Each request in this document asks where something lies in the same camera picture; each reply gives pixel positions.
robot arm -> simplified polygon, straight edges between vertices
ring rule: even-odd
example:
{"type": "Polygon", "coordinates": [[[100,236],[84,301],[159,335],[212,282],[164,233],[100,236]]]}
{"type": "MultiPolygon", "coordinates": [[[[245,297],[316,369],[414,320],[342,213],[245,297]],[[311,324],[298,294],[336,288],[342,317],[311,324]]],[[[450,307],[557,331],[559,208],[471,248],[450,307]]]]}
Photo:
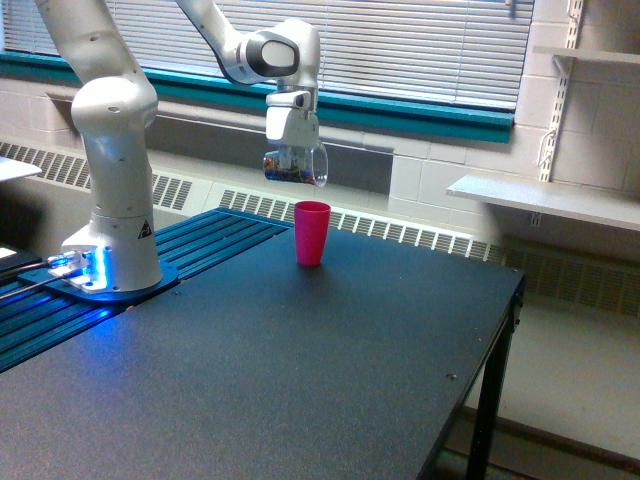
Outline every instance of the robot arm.
{"type": "Polygon", "coordinates": [[[276,79],[267,96],[266,135],[278,150],[265,155],[265,175],[324,186],[327,154],[319,139],[316,110],[320,35],[300,20],[241,34],[212,0],[176,0],[213,50],[220,70],[233,83],[276,79]]]}
{"type": "MultiPolygon", "coordinates": [[[[160,281],[153,235],[151,168],[144,131],[158,99],[103,0],[36,0],[60,55],[84,86],[71,107],[82,134],[95,202],[90,223],[63,243],[82,252],[87,293],[126,292],[160,281]]],[[[54,268],[64,275],[71,266],[54,268]]]]}

window sill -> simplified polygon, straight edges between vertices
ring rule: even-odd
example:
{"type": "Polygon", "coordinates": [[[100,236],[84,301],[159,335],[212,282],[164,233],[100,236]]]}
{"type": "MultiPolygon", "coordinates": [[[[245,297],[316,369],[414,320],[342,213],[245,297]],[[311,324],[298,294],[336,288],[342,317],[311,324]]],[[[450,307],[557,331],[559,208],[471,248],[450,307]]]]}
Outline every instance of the window sill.
{"type": "MultiPolygon", "coordinates": [[[[233,85],[222,78],[145,68],[161,98],[264,111],[264,97],[275,87],[267,84],[233,85]]],[[[78,82],[61,58],[18,52],[0,52],[0,73],[52,83],[78,82]]],[[[386,100],[320,92],[318,117],[323,123],[347,128],[372,128],[421,135],[457,137],[508,143],[513,114],[472,108],[386,100]]]]}

black cable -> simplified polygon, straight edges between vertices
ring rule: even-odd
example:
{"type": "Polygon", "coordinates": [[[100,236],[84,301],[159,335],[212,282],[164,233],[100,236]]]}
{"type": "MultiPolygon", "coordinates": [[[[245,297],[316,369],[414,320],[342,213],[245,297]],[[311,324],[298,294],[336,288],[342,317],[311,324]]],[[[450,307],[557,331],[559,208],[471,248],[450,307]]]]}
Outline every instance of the black cable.
{"type": "Polygon", "coordinates": [[[19,273],[28,272],[30,270],[35,270],[36,268],[45,268],[48,267],[49,264],[47,262],[37,262],[31,263],[29,265],[23,265],[22,267],[12,268],[11,270],[7,270],[0,274],[0,282],[4,282],[10,278],[15,277],[19,273]]]}
{"type": "Polygon", "coordinates": [[[9,293],[5,293],[4,295],[0,296],[0,302],[3,302],[5,300],[8,300],[10,298],[13,298],[17,295],[20,295],[22,293],[25,292],[29,292],[31,290],[35,290],[37,288],[40,288],[44,285],[47,285],[49,283],[55,282],[56,280],[64,280],[66,278],[72,278],[72,277],[77,277],[78,275],[82,274],[82,269],[78,269],[78,270],[72,270],[69,273],[66,273],[64,275],[61,275],[59,277],[51,277],[51,278],[47,278],[46,280],[43,280],[42,282],[38,282],[38,283],[34,283],[33,285],[29,285],[28,287],[24,287],[24,288],[20,288],[18,290],[13,290],[9,293]]]}

window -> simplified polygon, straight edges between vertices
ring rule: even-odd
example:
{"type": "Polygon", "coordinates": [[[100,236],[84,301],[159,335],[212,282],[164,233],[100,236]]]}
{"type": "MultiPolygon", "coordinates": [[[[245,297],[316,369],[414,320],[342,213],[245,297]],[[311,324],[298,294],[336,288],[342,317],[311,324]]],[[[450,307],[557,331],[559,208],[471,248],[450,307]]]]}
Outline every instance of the window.
{"type": "MultiPolygon", "coordinates": [[[[33,0],[2,0],[7,50],[55,54],[33,0]]],[[[173,0],[107,0],[145,67],[220,75],[173,0]]],[[[315,25],[320,87],[365,96],[515,110],[533,0],[220,0],[236,28],[315,25]]]]}

white shelf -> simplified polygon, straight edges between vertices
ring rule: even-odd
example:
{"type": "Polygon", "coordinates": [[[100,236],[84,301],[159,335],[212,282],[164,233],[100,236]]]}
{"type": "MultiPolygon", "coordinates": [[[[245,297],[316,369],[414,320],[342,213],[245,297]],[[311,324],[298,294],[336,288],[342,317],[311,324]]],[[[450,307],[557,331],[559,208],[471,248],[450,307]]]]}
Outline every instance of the white shelf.
{"type": "Polygon", "coordinates": [[[37,175],[41,172],[35,165],[24,162],[17,162],[5,157],[0,157],[0,182],[13,180],[14,178],[37,175]]]}
{"type": "Polygon", "coordinates": [[[640,65],[640,55],[633,53],[605,52],[603,50],[582,50],[579,48],[533,47],[534,53],[546,53],[564,58],[576,58],[588,62],[627,63],[640,65]]]}
{"type": "Polygon", "coordinates": [[[504,174],[472,174],[451,185],[447,194],[640,231],[640,198],[622,193],[504,174]]]}

